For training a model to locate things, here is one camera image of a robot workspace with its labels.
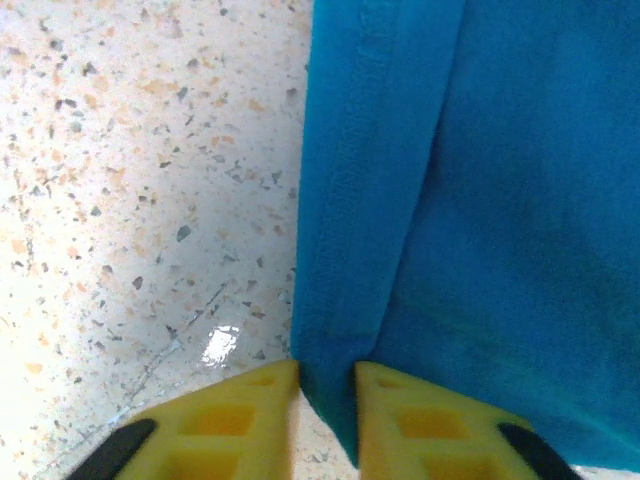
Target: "blue pants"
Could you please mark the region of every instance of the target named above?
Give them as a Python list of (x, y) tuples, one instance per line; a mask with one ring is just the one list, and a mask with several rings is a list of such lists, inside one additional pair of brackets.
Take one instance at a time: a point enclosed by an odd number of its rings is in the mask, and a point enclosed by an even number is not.
[(356, 461), (353, 362), (640, 471), (640, 3), (316, 0), (292, 349)]

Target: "speckled floor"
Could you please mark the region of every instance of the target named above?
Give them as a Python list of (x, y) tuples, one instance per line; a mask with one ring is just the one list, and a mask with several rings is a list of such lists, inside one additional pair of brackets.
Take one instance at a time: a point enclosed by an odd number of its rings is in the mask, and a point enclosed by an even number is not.
[[(310, 0), (0, 0), (0, 477), (287, 357)], [(303, 405), (297, 478), (356, 478)]]

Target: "blue fabric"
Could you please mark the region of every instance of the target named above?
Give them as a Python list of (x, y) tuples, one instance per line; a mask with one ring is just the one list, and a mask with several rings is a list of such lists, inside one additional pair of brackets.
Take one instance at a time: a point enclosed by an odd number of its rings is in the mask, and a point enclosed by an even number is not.
[(292, 350), (355, 462), (368, 359), (640, 471), (640, 4), (316, 0)]

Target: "terrazzo floor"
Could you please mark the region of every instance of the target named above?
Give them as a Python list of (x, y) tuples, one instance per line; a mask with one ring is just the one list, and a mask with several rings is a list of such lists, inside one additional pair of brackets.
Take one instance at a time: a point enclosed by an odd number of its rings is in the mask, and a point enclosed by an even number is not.
[[(62, 478), (140, 409), (288, 356), (310, 17), (0, 0), (1, 478)], [(301, 424), (296, 478), (356, 478)]]

